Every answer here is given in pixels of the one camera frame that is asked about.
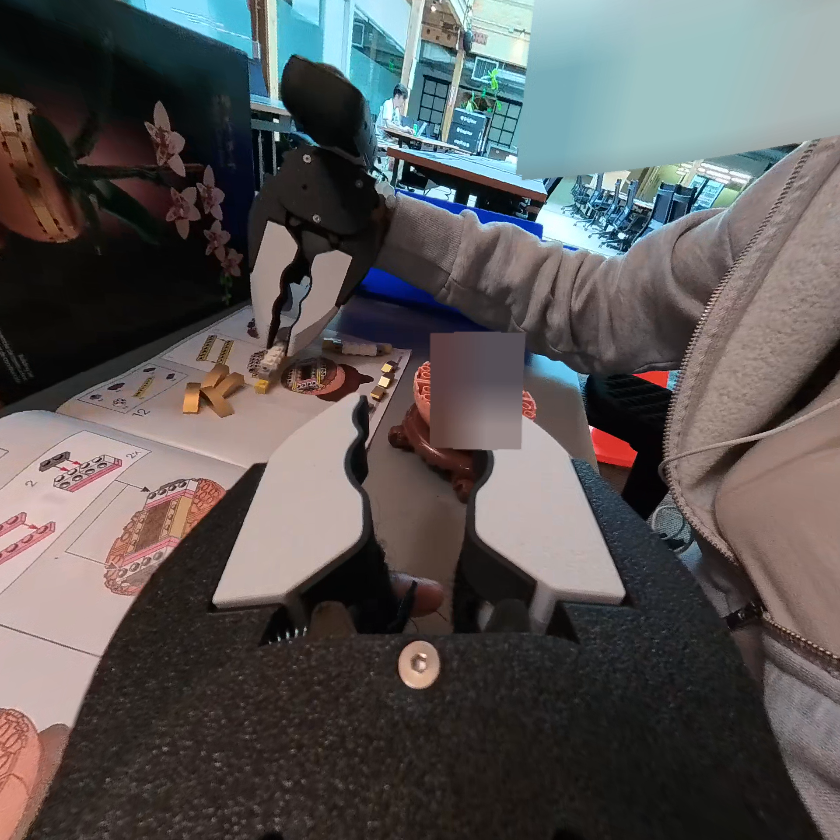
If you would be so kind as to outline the brick pot model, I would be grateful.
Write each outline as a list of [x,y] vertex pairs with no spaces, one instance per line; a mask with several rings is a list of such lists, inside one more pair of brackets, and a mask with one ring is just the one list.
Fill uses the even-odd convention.
[[478,480],[474,453],[453,448],[436,448],[431,445],[429,420],[431,413],[431,367],[424,362],[413,378],[413,399],[402,420],[387,435],[394,448],[414,452],[429,468],[446,477],[457,499],[467,503],[469,494]]

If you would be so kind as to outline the white instruction booklet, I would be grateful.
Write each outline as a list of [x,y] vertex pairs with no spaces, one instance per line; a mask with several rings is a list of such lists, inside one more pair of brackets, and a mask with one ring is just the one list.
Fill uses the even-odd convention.
[[[257,394],[253,371],[265,352],[248,311],[253,343],[215,330],[186,352],[196,380],[152,364],[81,399],[138,416],[143,403],[170,386],[202,383],[220,363],[245,378],[228,398],[235,413],[236,394]],[[324,353],[327,335],[273,385],[281,396],[318,399],[318,410],[282,442],[344,396],[370,397],[383,363],[401,362],[395,349],[375,357]],[[201,412],[234,414],[216,416],[202,396],[200,412],[185,416]],[[50,411],[2,417],[1,446],[1,838],[23,838],[133,600],[248,467]]]

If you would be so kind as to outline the black flower print box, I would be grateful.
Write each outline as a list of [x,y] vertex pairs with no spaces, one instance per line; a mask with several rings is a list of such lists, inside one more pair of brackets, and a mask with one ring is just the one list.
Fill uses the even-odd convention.
[[244,52],[125,2],[1,2],[2,404],[249,294]]

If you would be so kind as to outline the white and yellow brick assembly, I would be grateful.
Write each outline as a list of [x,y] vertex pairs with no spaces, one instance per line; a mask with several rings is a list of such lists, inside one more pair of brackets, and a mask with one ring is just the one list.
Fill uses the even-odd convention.
[[262,353],[253,371],[254,388],[257,394],[264,395],[269,392],[273,384],[280,378],[280,373],[286,362],[287,343],[285,342],[279,342]]

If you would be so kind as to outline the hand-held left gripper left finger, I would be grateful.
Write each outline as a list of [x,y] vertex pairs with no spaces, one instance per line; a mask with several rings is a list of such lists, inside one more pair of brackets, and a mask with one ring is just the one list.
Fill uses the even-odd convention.
[[344,398],[269,457],[213,595],[220,610],[290,605],[373,536],[369,402]]

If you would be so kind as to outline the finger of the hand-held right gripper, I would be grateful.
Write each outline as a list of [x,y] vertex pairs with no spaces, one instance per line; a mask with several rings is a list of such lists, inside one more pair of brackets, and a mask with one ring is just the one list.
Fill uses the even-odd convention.
[[301,291],[293,291],[290,315],[295,318],[287,335],[287,357],[305,350],[317,339],[340,309],[339,297],[352,257],[338,250],[316,255]]
[[250,296],[259,341],[268,350],[287,344],[300,317],[301,302],[309,292],[309,278],[283,279],[298,258],[298,242],[278,223],[267,221],[255,266],[250,271]]

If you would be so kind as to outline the row of black office chairs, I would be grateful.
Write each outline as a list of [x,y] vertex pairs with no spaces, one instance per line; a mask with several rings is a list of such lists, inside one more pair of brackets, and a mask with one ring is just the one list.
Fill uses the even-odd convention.
[[643,186],[660,173],[656,167],[643,177],[618,176],[613,183],[604,174],[579,175],[571,188],[571,212],[602,245],[622,253],[640,238],[693,212],[713,208],[723,193],[736,196],[751,181],[750,175],[707,161],[680,164],[677,182],[660,181],[652,195],[643,195]]

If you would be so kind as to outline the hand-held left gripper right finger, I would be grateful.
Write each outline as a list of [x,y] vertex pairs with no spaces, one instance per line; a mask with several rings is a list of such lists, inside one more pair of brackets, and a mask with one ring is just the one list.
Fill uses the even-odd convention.
[[459,553],[459,631],[574,634],[572,605],[625,587],[568,452],[533,420],[520,448],[481,454]]

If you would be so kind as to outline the green potted plant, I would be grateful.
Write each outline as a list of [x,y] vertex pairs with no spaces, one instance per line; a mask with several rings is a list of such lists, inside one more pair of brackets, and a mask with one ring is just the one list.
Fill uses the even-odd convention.
[[489,70],[481,79],[480,90],[473,90],[469,99],[465,101],[464,109],[467,112],[479,112],[484,114],[495,114],[498,110],[499,92],[499,67],[495,66]]

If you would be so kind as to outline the background office desks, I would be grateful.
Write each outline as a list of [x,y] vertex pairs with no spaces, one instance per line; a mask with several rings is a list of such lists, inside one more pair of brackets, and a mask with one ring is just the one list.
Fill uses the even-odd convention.
[[412,166],[442,186],[455,189],[456,198],[493,199],[499,196],[529,200],[541,207],[549,193],[541,180],[522,178],[513,164],[464,154],[456,146],[419,138],[398,129],[385,129],[396,144],[385,147],[395,162]]

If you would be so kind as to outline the blue plastic bin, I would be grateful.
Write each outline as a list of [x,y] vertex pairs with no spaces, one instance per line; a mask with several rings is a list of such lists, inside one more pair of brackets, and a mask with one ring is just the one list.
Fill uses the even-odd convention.
[[[460,215],[464,211],[470,211],[478,217],[481,224],[512,224],[527,231],[537,239],[543,240],[543,226],[539,222],[528,218],[495,213],[477,206],[466,206],[447,201],[442,197],[426,196],[419,192],[397,190],[396,193],[399,196],[415,198],[418,201],[433,205],[453,215]],[[456,312],[456,309],[436,301],[434,296],[425,290],[415,288],[404,280],[377,268],[370,270],[362,281],[357,293],[361,297],[397,303],[408,308],[423,309],[425,311]]]

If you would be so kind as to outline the black mesh chair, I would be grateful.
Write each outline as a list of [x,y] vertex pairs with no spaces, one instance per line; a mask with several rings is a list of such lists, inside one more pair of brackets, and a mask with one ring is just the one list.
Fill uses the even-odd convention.
[[649,519],[667,493],[658,468],[671,396],[667,387],[632,374],[590,374],[584,384],[590,425],[624,441],[637,454],[622,497],[643,519]]

